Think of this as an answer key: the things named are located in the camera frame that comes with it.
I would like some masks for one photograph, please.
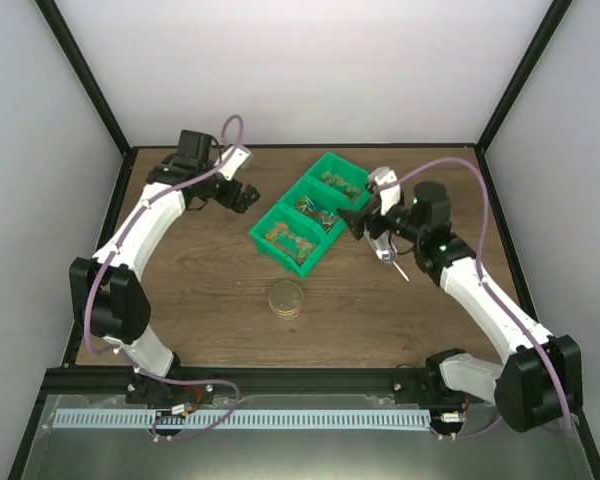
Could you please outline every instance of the white wall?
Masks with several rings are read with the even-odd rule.
[[[58,0],[132,145],[473,142],[550,0]]]
[[[0,1],[0,478],[61,361],[68,268],[93,251],[119,164],[35,3]]]
[[[573,2],[487,158],[540,319],[582,348],[600,449],[600,0]]]

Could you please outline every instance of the wooden surface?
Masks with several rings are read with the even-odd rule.
[[[210,202],[201,212],[186,212],[159,243],[142,278],[151,302],[151,326],[185,365],[392,367],[421,365],[436,352],[459,347],[490,360],[495,350],[464,310],[420,273],[412,256],[400,264],[407,283],[382,264],[364,241],[345,231],[307,278],[283,270],[259,254],[249,229],[324,153],[316,148],[256,149],[247,170],[236,178],[262,194],[238,215]],[[389,165],[397,173],[442,156],[475,162],[471,149],[333,149],[369,171]],[[139,152],[119,224],[137,202],[147,173],[170,150]],[[435,179],[452,200],[454,230],[477,246],[482,200],[471,172],[457,165],[429,170],[408,183]],[[399,248],[406,247],[400,241]],[[493,219],[484,262],[510,295],[513,283]],[[301,285],[301,316],[284,322],[267,303],[269,288],[281,279]],[[106,354],[81,348],[78,363],[117,363]]]

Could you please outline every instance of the small parts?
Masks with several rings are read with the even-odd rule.
[[[284,222],[276,222],[265,235],[267,241],[302,265],[316,248],[308,239],[296,235]]]
[[[355,202],[360,195],[362,195],[362,189],[360,187],[351,185],[344,178],[342,178],[342,175],[337,173],[333,174],[329,171],[324,172],[322,175],[320,175],[320,180],[344,193],[347,197],[349,197],[349,200],[351,200],[352,203]]]
[[[329,232],[338,221],[338,216],[328,212],[322,205],[303,195],[297,201],[295,209],[319,223],[325,232]]]

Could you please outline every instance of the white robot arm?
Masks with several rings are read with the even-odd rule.
[[[338,210],[354,237],[366,238],[385,262],[395,259],[391,235],[411,241],[420,270],[462,305],[502,361],[486,362],[459,349],[441,352],[427,359],[432,387],[466,392],[495,404],[517,431],[558,418],[561,408],[534,349],[533,343],[537,343],[558,372],[569,408],[579,409],[582,378],[577,344],[568,336],[555,338],[529,317],[484,268],[479,276],[475,252],[451,231],[451,202],[445,187],[436,182],[419,183],[414,188],[413,204],[407,208],[395,172],[381,167],[369,175],[369,188],[374,196],[361,212]],[[526,332],[513,323],[511,315]]]
[[[250,185],[243,192],[242,184],[233,179],[251,152],[242,146],[233,153],[229,149],[212,164],[211,139],[209,135],[184,130],[178,152],[149,174],[138,203],[115,235],[91,259],[77,258],[70,269],[74,316],[82,323],[94,272],[112,256],[107,267],[108,291],[104,285],[96,286],[99,291],[91,314],[91,330],[114,345],[114,351],[124,351],[135,365],[160,377],[167,376],[176,366],[176,356],[149,326],[151,310],[140,279],[151,254],[194,198],[205,202],[214,199],[243,213],[260,196]],[[204,182],[182,190],[172,189],[219,163],[223,166]]]

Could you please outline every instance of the cable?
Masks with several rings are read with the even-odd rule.
[[[453,440],[469,440],[471,438],[476,438],[484,435],[485,433],[489,433],[491,430],[496,428],[500,422],[502,421],[502,417],[498,415],[496,419],[487,425],[484,428],[481,428],[477,432],[468,433],[467,435],[456,435],[455,437],[451,436]],[[441,433],[438,433],[433,427],[429,427],[429,431],[438,438],[444,437]]]
[[[220,138],[222,139],[223,144],[225,144],[225,146],[226,146],[227,128],[229,127],[229,125],[231,124],[231,122],[233,120],[238,121],[238,138],[234,142],[232,149],[229,151],[227,158],[224,159],[224,161],[220,162],[215,167],[213,167],[208,172],[203,173],[202,175],[199,175],[195,178],[189,179],[185,182],[181,182],[177,185],[166,188],[166,189],[162,190],[161,192],[158,192],[156,195],[154,195],[153,197],[151,197],[148,200],[147,205],[149,207],[151,207],[151,205],[153,205],[155,202],[157,202],[162,197],[164,197],[165,195],[168,195],[171,192],[180,191],[183,188],[187,188],[187,187],[190,187],[191,185],[195,185],[196,183],[202,182],[203,180],[206,180],[207,178],[211,177],[212,175],[215,175],[222,167],[224,167],[227,164],[227,162],[229,162],[229,160],[231,159],[233,154],[236,152],[238,147],[241,145],[243,135],[244,135],[244,121],[242,120],[242,117],[237,114],[231,115],[229,118],[227,118],[227,120],[224,122],[224,125],[222,126],[222,132],[220,134]],[[133,216],[129,219],[129,221],[126,222],[124,229],[120,232],[120,235],[114,244],[117,247],[118,251],[120,251],[120,247],[122,247],[122,244],[124,243],[126,238],[129,236],[129,233],[131,233],[131,230],[133,229],[134,225],[138,222],[138,220],[140,219],[142,214],[144,212],[146,212],[148,209],[149,208],[147,208],[147,206],[142,205],[133,214]],[[93,313],[94,302],[95,302],[96,294],[98,293],[98,288],[100,287],[100,283],[102,283],[102,279],[104,278],[107,268],[109,268],[109,266],[111,265],[111,262],[113,261],[116,254],[117,254],[117,252],[109,253],[107,258],[104,260],[104,262],[100,266],[100,269],[96,273],[93,283],[91,284],[91,288],[89,289],[89,294],[87,295],[87,303],[86,303],[85,309],[84,309],[83,336],[84,336],[85,344],[87,346],[87,350],[89,351],[89,353],[91,353],[93,355],[100,355],[103,352],[106,352],[106,351],[109,351],[109,350],[112,350],[113,348],[115,348],[114,345],[109,345],[105,348],[101,348],[101,349],[97,349],[97,350],[94,348],[93,339],[91,337],[91,316]]]
[[[484,249],[484,241],[487,236],[487,222],[489,220],[489,195],[487,193],[487,186],[484,183],[484,179],[482,178],[480,171],[473,164],[471,164],[470,162],[468,162],[462,158],[444,157],[444,158],[439,158],[437,160],[433,160],[431,162],[425,163],[424,165],[421,165],[420,167],[418,167],[418,168],[412,170],[411,172],[407,173],[406,175],[400,177],[397,181],[381,186],[379,188],[379,190],[385,190],[387,188],[391,188],[391,187],[395,187],[396,185],[400,185],[401,183],[406,182],[410,178],[415,177],[419,173],[421,173],[425,170],[428,170],[432,167],[441,165],[443,163],[459,163],[460,165],[463,165],[463,166],[467,167],[469,170],[471,170],[473,172],[473,174],[476,176],[476,178],[478,179],[478,183],[480,184],[480,187],[482,190],[482,202],[483,202],[482,229],[480,231],[480,239],[478,240],[478,249],[476,251],[476,270],[478,272],[478,278],[480,280],[482,287],[487,292],[487,294],[493,299],[494,302],[496,302],[496,304],[500,308],[502,308],[502,310],[509,316],[509,318],[511,318],[513,323],[515,323],[516,326],[522,331],[524,336],[529,339],[529,341],[531,342],[531,345],[533,345],[533,348],[536,350],[536,352],[538,352],[538,356],[540,357],[540,359],[542,360],[542,363],[544,364],[545,368],[547,369],[547,373],[549,374],[549,377],[551,378],[551,382],[553,383],[553,386],[556,389],[556,393],[558,395],[558,401],[560,403],[560,409],[562,411],[562,416],[564,417],[564,421],[565,421],[564,430],[565,430],[565,432],[568,432],[572,426],[571,425],[571,413],[569,412],[569,403],[567,401],[567,396],[564,392],[564,389],[562,388],[562,383],[560,382],[560,378],[558,377],[558,372],[556,372],[556,369],[553,367],[553,364],[551,363],[549,356],[544,351],[542,346],[538,343],[538,341],[533,337],[533,335],[527,329],[527,327],[525,327],[524,324],[520,321],[520,319],[518,319],[516,314],[513,313],[509,307],[507,307],[507,305],[491,289],[491,287],[489,286],[489,284],[487,282],[483,282],[484,271],[482,268],[482,251]]]
[[[198,407],[200,407],[200,402],[202,401],[202,392],[195,385],[189,385],[188,387],[184,388],[185,390],[193,390],[196,394],[196,404],[193,406],[193,410],[191,410],[191,412],[189,413],[195,412],[198,409]]]
[[[134,371],[136,371],[136,373],[139,373],[140,375],[144,375],[145,377],[152,378],[153,380],[157,380],[158,382],[168,383],[170,385],[179,385],[182,387],[222,385],[225,387],[232,388],[233,391],[235,392],[235,396],[236,396],[235,403],[233,405],[231,405],[229,407],[229,409],[224,413],[224,415],[222,415],[218,420],[213,422],[211,425],[203,428],[202,430],[198,430],[197,432],[176,435],[175,437],[172,437],[172,440],[185,440],[187,438],[199,437],[201,435],[205,435],[205,434],[211,432],[214,428],[216,428],[218,425],[223,423],[227,418],[229,418],[233,414],[233,412],[235,412],[235,410],[238,408],[238,405],[240,404],[240,389],[238,388],[238,386],[235,383],[229,382],[228,380],[216,380],[216,379],[213,379],[213,380],[173,380],[171,378],[164,378],[164,377],[160,377],[158,375],[154,375],[151,372],[144,370],[143,368],[135,368]],[[174,416],[175,415],[168,415],[168,416],[166,416],[166,418],[174,417]],[[156,420],[153,423],[153,425],[151,426],[151,433],[154,435],[154,438],[156,438],[156,435],[157,435],[156,427],[157,427],[158,423],[160,423],[160,421],[161,420]]]
[[[466,404],[466,407],[464,407],[464,421],[466,422],[469,420],[469,405],[471,405],[469,402],[469,394],[467,392],[464,392],[464,400]]]
[[[407,248],[406,250],[403,250],[402,252],[399,252],[398,249],[396,248],[396,246],[393,244],[393,232],[389,232],[389,245],[393,245],[394,248],[396,249],[396,255],[406,255],[408,253],[413,252],[413,245],[411,245],[409,248]]]

